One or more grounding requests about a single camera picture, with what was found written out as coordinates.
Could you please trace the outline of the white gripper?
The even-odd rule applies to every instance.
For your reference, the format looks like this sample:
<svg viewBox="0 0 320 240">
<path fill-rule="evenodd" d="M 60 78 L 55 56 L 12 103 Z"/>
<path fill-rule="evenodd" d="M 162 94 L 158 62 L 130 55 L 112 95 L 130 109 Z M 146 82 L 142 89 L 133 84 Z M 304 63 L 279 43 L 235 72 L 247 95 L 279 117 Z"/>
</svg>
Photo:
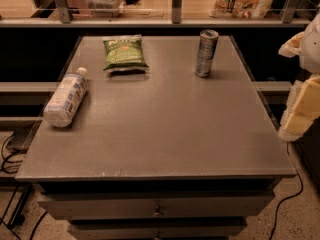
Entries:
<svg viewBox="0 0 320 240">
<path fill-rule="evenodd" d="M 287 58 L 299 56 L 300 67 L 312 74 L 320 73 L 320 14 L 304 32 L 291 37 L 278 50 Z M 290 89 L 278 135 L 283 141 L 301 138 L 320 117 L 320 75 L 312 75 L 302 82 L 296 80 Z"/>
</svg>

